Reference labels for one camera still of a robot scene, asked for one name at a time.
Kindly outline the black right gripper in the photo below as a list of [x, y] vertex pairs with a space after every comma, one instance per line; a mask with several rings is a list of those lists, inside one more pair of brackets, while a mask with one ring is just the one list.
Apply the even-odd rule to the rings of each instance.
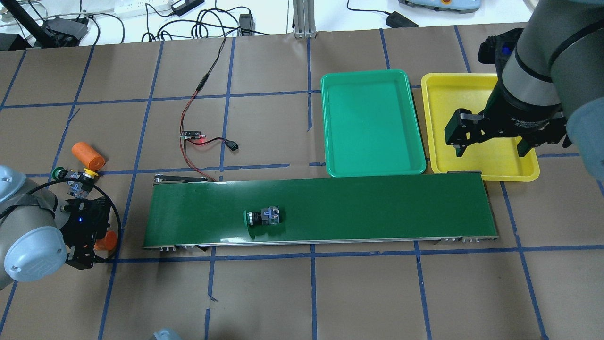
[[456, 157], [464, 155], [468, 146], [486, 141], [486, 134], [495, 137], [518, 137], [519, 157], [525, 157], [542, 144], [555, 145], [567, 135], [565, 123], [554, 116], [560, 105], [533, 105], [515, 98], [504, 85], [496, 85], [485, 109], [473, 114], [456, 109], [445, 127], [445, 142], [455, 148]]

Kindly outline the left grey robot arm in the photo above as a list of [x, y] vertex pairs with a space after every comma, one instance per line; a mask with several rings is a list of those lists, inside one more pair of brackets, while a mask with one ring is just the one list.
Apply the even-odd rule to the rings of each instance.
[[120, 233], [110, 230], [119, 213], [108, 195], [90, 200], [99, 175], [55, 168], [52, 181], [37, 184], [24, 173], [0, 168], [0, 287], [37, 281], [62, 265], [90, 269], [114, 258]]

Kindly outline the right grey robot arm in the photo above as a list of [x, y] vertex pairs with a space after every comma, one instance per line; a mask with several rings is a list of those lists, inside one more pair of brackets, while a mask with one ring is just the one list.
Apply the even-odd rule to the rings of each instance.
[[575, 145], [603, 180], [604, 7], [601, 0], [540, 0], [524, 28], [489, 36], [478, 60], [497, 82], [477, 114], [459, 108], [444, 129], [462, 157], [473, 144], [519, 137], [519, 157], [543, 144]]

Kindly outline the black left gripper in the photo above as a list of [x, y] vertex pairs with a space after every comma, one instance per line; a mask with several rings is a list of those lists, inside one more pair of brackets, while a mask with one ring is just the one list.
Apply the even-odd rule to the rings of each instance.
[[73, 249], [73, 257], [95, 257], [93, 246], [109, 228], [110, 204], [106, 198], [68, 199], [62, 211], [68, 218], [60, 232], [67, 247]]

